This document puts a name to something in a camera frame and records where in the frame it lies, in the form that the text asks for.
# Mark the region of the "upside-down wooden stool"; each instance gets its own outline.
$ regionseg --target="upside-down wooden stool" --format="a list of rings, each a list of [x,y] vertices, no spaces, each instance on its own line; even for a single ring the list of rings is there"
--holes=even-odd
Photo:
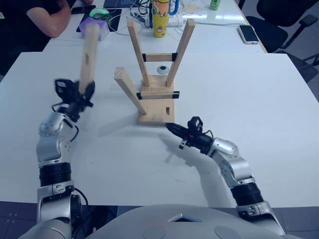
[[[188,19],[176,53],[143,54],[134,20],[128,20],[128,29],[144,85],[141,92],[138,92],[124,67],[116,68],[114,79],[138,108],[138,123],[165,125],[174,122],[174,99],[179,97],[179,92],[174,91],[173,80],[194,28],[195,21]],[[149,75],[145,64],[148,61],[172,61],[168,75]]]

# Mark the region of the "black smartphone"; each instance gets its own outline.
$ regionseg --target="black smartphone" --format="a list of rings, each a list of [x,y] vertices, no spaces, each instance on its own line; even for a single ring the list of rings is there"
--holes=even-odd
[[[239,25],[238,31],[245,44],[257,44],[259,42],[255,30],[252,26]]]
[[[90,13],[90,11],[92,11],[95,8],[95,5],[74,7],[71,10],[71,14]]]

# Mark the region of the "green bottle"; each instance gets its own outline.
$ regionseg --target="green bottle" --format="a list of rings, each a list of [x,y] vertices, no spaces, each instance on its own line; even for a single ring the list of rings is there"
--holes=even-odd
[[[220,0],[211,0],[209,9],[216,11],[219,7],[219,4],[220,4]]]

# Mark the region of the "table surface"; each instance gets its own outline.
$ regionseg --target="table surface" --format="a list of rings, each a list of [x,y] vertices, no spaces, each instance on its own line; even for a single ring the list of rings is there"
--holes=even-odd
[[[200,7],[200,10],[194,14],[188,14],[184,17],[194,18],[196,22],[202,23],[238,23],[247,24],[241,11],[234,2],[234,0],[223,0],[220,3],[218,11],[212,11],[209,9],[210,0],[185,0],[185,4],[193,4]],[[94,4],[97,7],[102,7],[104,0],[95,0]],[[74,7],[80,5],[81,2],[77,1]],[[123,15],[119,22],[119,32],[128,34],[126,28],[127,17],[130,17],[128,8],[122,9]],[[47,44],[44,51],[56,51],[56,50],[81,50],[83,46],[82,34],[76,32],[83,14],[76,14],[71,16],[70,23],[64,32],[55,39],[52,39]],[[137,23],[137,29],[140,30],[141,25]],[[175,52],[181,37],[181,31],[168,27],[168,34],[164,38],[153,37],[151,29],[143,28],[139,33],[139,38],[142,44],[142,49],[145,53],[167,53]],[[132,44],[129,36],[119,35],[111,32],[103,41],[99,42],[98,50],[104,50],[109,48],[118,48],[123,51],[130,50]],[[196,24],[196,28],[193,32],[188,52],[237,52],[237,53],[264,53],[263,48],[260,45],[247,45],[244,44],[240,35],[238,34],[237,27],[233,26],[214,26],[214,25],[202,25]]]
[[[78,79],[81,54],[22,53],[3,79],[1,201],[36,202],[38,127],[59,102],[53,79]],[[136,124],[137,109],[113,80],[119,66],[141,83],[133,48],[98,53],[94,107],[82,114],[74,145],[75,186],[92,205],[234,207],[212,159],[180,150],[164,127]],[[149,73],[157,66],[148,63]],[[204,129],[236,143],[273,207],[318,206],[319,105],[286,55],[188,52],[175,89],[175,122],[200,116]]]

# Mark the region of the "yellow cup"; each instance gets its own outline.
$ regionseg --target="yellow cup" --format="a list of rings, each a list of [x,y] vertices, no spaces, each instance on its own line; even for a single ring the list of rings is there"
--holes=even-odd
[[[175,10],[170,12],[170,0],[152,0],[153,33],[155,37],[164,37],[168,23],[168,15],[174,15],[178,10],[178,0],[175,1]]]

